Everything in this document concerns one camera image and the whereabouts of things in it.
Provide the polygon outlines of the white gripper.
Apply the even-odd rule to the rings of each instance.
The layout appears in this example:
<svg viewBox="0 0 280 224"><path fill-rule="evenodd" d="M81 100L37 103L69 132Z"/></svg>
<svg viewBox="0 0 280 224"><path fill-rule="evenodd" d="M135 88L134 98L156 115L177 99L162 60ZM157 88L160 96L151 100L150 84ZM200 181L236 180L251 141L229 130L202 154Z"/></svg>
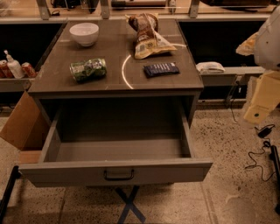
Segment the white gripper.
<svg viewBox="0 0 280 224"><path fill-rule="evenodd" d="M268 70L280 69L280 6L277 6L259 31L244 40L235 50L249 56ZM280 72L267 71L252 81L252 95L248 98L243 119L260 124L280 103Z"/></svg>

